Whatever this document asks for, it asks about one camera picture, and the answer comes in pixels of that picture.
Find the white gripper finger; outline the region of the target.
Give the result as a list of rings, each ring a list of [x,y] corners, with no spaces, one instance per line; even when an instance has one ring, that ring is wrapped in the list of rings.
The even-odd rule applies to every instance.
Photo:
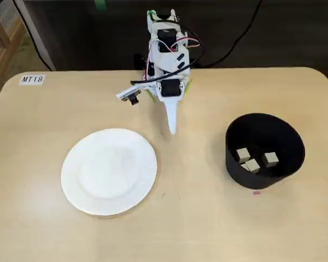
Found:
[[[166,101],[164,105],[166,108],[169,130],[172,135],[175,135],[177,131],[178,101]]]

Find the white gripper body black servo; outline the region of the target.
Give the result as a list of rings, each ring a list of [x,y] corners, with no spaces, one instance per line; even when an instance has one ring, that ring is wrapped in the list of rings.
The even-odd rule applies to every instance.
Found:
[[[184,97],[189,77],[168,78],[156,83],[156,94],[161,102],[180,101]]]

